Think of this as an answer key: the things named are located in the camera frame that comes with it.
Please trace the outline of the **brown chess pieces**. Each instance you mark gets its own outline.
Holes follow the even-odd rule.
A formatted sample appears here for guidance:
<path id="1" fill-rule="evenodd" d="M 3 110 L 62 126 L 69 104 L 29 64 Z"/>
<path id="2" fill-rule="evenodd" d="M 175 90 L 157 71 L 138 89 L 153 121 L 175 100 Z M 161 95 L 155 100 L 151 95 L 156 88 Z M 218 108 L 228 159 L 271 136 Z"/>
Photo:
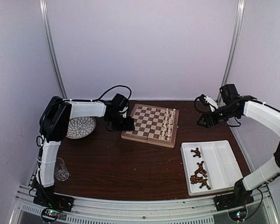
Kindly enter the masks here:
<path id="1" fill-rule="evenodd" d="M 193 157 L 201 158 L 201 152 L 198 147 L 196 147 L 195 149 L 191 149 L 190 152 L 193 153 Z"/>

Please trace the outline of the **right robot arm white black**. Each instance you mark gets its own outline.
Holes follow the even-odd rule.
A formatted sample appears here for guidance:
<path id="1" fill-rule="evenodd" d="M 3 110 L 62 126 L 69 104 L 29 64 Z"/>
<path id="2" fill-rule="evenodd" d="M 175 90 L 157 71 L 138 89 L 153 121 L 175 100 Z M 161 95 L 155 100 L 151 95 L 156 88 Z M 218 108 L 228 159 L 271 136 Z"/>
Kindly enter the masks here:
<path id="1" fill-rule="evenodd" d="M 238 136 L 245 148 L 256 147 L 256 152 L 250 155 L 255 169 L 235 183 L 230 195 L 230 202 L 240 206 L 254 189 L 280 176 L 280 110 L 251 95 L 240 95 L 234 84 L 221 86 L 219 92 L 222 105 L 204 94 L 195 99 L 209 108 L 198 110 L 201 117 L 197 124 L 211 128 L 230 119 L 244 118 L 244 129 Z"/>

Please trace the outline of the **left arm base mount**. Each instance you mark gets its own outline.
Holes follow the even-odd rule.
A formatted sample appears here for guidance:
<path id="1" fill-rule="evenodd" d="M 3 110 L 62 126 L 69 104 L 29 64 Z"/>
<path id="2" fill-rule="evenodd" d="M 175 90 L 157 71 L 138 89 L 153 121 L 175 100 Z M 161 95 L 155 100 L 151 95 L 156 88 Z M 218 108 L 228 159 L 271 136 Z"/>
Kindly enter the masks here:
<path id="1" fill-rule="evenodd" d="M 36 189 L 36 194 L 33 199 L 34 204 L 43 207 L 49 207 L 55 210 L 71 212 L 74 198 L 71 196 L 63 196 L 55 194 L 55 186 L 43 187 L 38 182 L 32 184 L 32 188 Z"/>

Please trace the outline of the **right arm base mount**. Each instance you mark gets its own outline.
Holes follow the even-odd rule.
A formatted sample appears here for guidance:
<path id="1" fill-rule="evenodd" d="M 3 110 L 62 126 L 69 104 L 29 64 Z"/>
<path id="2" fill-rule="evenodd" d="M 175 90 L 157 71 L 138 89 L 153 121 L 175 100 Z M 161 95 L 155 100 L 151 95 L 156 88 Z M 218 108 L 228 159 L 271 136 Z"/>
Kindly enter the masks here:
<path id="1" fill-rule="evenodd" d="M 230 210 L 236 207 L 242 207 L 253 203 L 253 196 L 244 196 L 237 198 L 233 194 L 218 195 L 214 197 L 214 204 L 217 211 Z"/>

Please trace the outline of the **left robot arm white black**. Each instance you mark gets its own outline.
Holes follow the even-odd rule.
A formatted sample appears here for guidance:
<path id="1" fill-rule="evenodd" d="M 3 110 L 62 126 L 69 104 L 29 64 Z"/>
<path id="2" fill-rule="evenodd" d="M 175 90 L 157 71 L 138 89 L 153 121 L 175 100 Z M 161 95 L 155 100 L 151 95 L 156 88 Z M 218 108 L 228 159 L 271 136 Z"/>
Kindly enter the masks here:
<path id="1" fill-rule="evenodd" d="M 37 156 L 37 174 L 35 178 L 36 197 L 47 207 L 54 207 L 58 198 L 54 194 L 54 169 L 58 149 L 68 132 L 72 118 L 97 117 L 107 122 L 109 131 L 133 131 L 134 120 L 127 115 L 129 101 L 117 93 L 112 100 L 63 99 L 52 97 L 42 114 Z"/>

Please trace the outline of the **wooden chess board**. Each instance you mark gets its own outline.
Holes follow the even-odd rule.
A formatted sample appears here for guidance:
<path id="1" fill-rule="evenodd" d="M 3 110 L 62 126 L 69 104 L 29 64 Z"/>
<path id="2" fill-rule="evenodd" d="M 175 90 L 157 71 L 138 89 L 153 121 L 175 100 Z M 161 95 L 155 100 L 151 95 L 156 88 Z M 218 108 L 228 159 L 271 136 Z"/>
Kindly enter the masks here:
<path id="1" fill-rule="evenodd" d="M 161 140 L 161 127 L 165 110 L 166 108 L 164 107 L 135 104 L 131 112 L 135 129 L 133 131 L 123 131 L 121 133 L 121 138 L 173 148 L 175 146 L 177 134 L 179 110 L 176 109 L 173 135 L 170 141 Z"/>

